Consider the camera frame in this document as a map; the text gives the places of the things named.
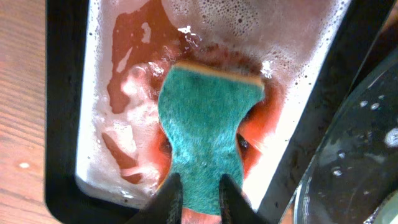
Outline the black rectangular soapy tray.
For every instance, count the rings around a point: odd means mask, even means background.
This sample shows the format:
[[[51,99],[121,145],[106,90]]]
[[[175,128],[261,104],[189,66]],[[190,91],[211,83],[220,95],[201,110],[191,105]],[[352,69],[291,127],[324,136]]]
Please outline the black rectangular soapy tray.
[[[281,216],[333,117],[358,82],[394,1],[352,1],[259,212]],[[46,3],[45,204],[62,223],[126,223],[128,208],[84,194],[75,179],[88,1]]]

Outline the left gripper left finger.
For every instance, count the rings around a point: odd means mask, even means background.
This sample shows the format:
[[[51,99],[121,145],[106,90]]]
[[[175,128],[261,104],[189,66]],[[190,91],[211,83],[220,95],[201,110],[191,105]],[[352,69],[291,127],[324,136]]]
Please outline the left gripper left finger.
[[[171,174],[159,193],[126,224],[181,224],[183,188],[180,175]]]

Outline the light blue plate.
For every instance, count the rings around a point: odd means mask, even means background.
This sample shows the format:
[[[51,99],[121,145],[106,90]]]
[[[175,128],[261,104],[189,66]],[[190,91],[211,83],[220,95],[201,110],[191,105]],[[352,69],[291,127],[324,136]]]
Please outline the light blue plate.
[[[364,224],[398,224],[397,190],[389,194],[363,223]]]

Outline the green scrubbing sponge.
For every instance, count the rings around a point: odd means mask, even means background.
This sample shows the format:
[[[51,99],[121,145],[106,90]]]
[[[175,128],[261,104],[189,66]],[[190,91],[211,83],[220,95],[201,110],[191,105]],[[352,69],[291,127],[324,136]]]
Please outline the green scrubbing sponge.
[[[172,147],[169,174],[180,176],[185,208],[219,215],[219,182],[224,174],[242,187],[237,131],[264,97],[259,77],[188,61],[172,65],[160,91],[158,112]]]

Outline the black round tray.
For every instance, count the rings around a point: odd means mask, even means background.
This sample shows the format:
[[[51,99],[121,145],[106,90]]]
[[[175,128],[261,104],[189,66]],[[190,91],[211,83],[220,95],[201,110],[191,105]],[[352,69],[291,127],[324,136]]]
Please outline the black round tray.
[[[353,90],[295,199],[294,223],[397,223],[397,50]]]

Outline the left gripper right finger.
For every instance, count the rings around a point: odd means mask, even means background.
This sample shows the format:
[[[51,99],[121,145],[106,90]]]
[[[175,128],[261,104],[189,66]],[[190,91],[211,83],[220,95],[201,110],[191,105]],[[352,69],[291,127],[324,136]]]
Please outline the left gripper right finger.
[[[228,174],[219,183],[219,201],[222,224],[269,224],[256,214],[241,194],[241,189]]]

